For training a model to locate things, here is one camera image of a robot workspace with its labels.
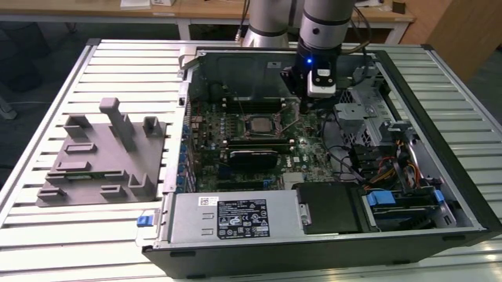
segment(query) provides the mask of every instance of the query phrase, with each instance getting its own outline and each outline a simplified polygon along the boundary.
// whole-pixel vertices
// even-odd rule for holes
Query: warning label
[[[221,240],[269,237],[266,201],[217,202],[217,237]]]

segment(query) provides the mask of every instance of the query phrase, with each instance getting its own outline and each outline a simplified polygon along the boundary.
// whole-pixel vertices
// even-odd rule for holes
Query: blue latch
[[[153,216],[140,216],[136,220],[137,227],[153,226]]]
[[[444,196],[439,190],[433,190],[433,196],[436,197],[437,203],[444,202]]]
[[[182,176],[176,177],[176,185],[181,186],[185,182],[185,178]]]
[[[395,199],[391,191],[373,191],[365,196],[369,206],[377,204],[395,204]]]

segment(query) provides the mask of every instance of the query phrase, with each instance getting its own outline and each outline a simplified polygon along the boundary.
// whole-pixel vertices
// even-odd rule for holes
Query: metal table
[[[141,255],[154,228],[136,228],[136,218],[160,202],[38,208],[37,191],[66,135],[61,125],[70,113],[105,122],[104,97],[120,99],[132,121],[154,115],[178,128],[182,113],[173,106],[182,86],[180,61],[197,46],[234,42],[90,41],[0,193],[1,281],[170,281]],[[502,216],[502,127],[433,51],[420,46],[372,45],[388,52],[445,141],[496,215]],[[165,139],[161,166],[176,142]],[[165,169],[160,168],[158,185]],[[416,264],[213,278],[210,281],[483,280],[502,278],[499,238],[451,249]]]

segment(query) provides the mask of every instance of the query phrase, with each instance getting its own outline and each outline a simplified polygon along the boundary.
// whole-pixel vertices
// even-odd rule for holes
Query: floor
[[[80,23],[77,32],[69,33],[62,23],[39,23],[39,29],[51,49],[50,55],[34,60],[43,78],[42,85],[25,93],[11,93],[0,84],[0,93],[3,99],[13,103],[11,107],[18,113],[14,120],[0,119],[0,187],[10,173],[9,167],[15,164],[50,101],[57,95],[86,39],[178,39],[174,25]],[[234,32],[234,26],[190,26],[193,40],[229,40]],[[502,52],[495,51],[467,86],[502,123],[500,77]]]

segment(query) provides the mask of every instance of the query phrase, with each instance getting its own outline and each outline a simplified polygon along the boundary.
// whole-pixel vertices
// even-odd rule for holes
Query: cable
[[[328,149],[328,147],[325,146],[325,142],[324,142],[324,129],[325,129],[325,123],[327,123],[327,121],[328,121],[328,116],[325,116],[325,119],[324,119],[324,121],[323,121],[323,123],[321,123],[321,128],[320,128],[320,143],[321,143],[321,146],[323,146],[323,148],[324,148],[324,150],[325,150],[325,152],[328,153],[328,155],[329,155],[329,157],[336,161],[336,162],[339,162],[339,164],[341,165],[341,166],[344,166],[347,169],[348,169],[348,171],[352,173],[352,175],[353,175],[353,177],[355,177],[355,179],[357,180],[357,181],[360,181],[360,182],[364,182],[364,178],[361,178],[361,176],[359,175],[359,173],[353,170],[353,168],[349,166],[349,165],[347,165],[332,153],[331,153],[331,151],[329,151],[329,149]]]
[[[361,18],[361,21],[364,22],[365,29],[368,30],[368,39],[361,44],[359,44],[359,46],[355,46],[352,49],[341,50],[341,55],[352,54],[352,53],[357,52],[361,48],[368,46],[371,39],[372,39],[372,36],[373,36],[368,20],[365,19],[364,15],[361,14],[357,7],[353,7],[353,10],[355,10],[357,16]]]
[[[360,33],[359,33],[359,29],[355,27],[355,24],[353,24],[352,20],[351,20],[351,25],[353,26],[355,36],[357,36],[359,41],[361,41],[361,36],[360,36]],[[361,60],[364,61],[364,69],[361,70],[360,79],[357,81],[355,81],[352,79],[352,86],[359,85],[360,82],[364,81],[365,76],[368,75],[369,60],[368,60],[368,53],[365,52],[365,47],[363,47],[363,49],[361,49]]]
[[[10,166],[9,164],[0,164],[0,169],[14,169],[14,166]]]
[[[250,3],[250,0],[244,0],[242,14],[240,16],[238,28],[236,29],[234,41],[238,41],[238,39],[242,35],[242,25],[244,25],[245,15],[246,15],[248,10],[249,10],[249,3]]]

